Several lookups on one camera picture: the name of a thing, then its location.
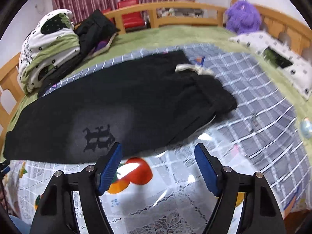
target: bolt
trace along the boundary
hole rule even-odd
[[[223,167],[223,170],[224,170],[225,172],[227,172],[227,173],[230,173],[230,172],[232,171],[232,168],[229,167],[229,166],[224,166],[224,167]]]
[[[55,176],[55,177],[59,177],[60,175],[62,175],[62,171],[56,171],[56,172],[54,173],[54,176]]]
[[[91,172],[93,170],[94,170],[94,165],[88,165],[87,168],[86,168],[87,172]]]
[[[255,175],[258,177],[258,178],[263,178],[263,174],[261,172],[256,172]]]

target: wooden headboard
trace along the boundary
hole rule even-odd
[[[287,16],[279,11],[254,4],[262,16],[263,21],[269,28],[269,33],[277,38],[280,32],[286,32],[291,38],[291,49],[297,54],[302,54],[302,50],[309,47],[312,41],[312,31],[310,28],[296,19]]]
[[[266,8],[263,6],[255,5],[262,15],[265,23],[268,25],[269,33],[278,37],[280,32],[286,31],[291,37],[291,48],[298,54],[302,53],[303,48],[310,46],[312,41],[312,31],[304,24],[297,20],[284,15],[278,11]],[[216,11],[216,18],[191,18],[191,17],[157,17],[156,10],[158,8],[191,8],[203,9],[209,11]],[[138,4],[130,7],[121,8],[115,11],[105,13],[108,18],[115,18],[116,26],[121,30],[119,34],[125,34],[125,28],[122,21],[122,15],[137,12],[147,11],[151,23],[151,28],[158,28],[163,25],[203,25],[203,26],[222,26],[223,16],[227,8],[213,6],[203,3],[193,2],[159,2],[159,3],[146,3]],[[3,90],[8,89],[11,91],[13,97],[17,101],[16,106],[11,113],[7,113],[3,106],[0,104],[0,124],[4,128],[0,135],[0,148],[2,148],[4,137],[11,118],[15,114],[17,106],[24,96],[19,84],[17,82],[17,66],[19,54],[13,57],[8,63],[0,68],[0,85]]]

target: purple plush toy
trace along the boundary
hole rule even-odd
[[[237,1],[226,12],[228,16],[226,29],[237,34],[259,31],[261,16],[249,2]]]

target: red chair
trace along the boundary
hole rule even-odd
[[[138,4],[138,0],[126,0],[117,3],[118,9]],[[134,27],[144,27],[145,22],[141,16],[141,12],[133,12],[122,15],[125,29]]]
[[[102,12],[103,14],[105,14],[105,13],[110,12],[110,11],[112,11],[112,9],[111,9],[111,8],[108,8],[108,9],[106,9],[106,10],[102,10],[101,12]],[[114,18],[111,18],[110,21],[111,21],[113,24],[115,24]]]

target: orange fruit print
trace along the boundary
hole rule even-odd
[[[129,163],[136,163],[138,164],[138,167],[124,177],[113,182],[107,192],[110,194],[116,194],[126,189],[130,182],[136,185],[145,185],[151,181],[153,178],[152,170],[145,160],[141,158],[130,158],[124,163],[124,165]]]

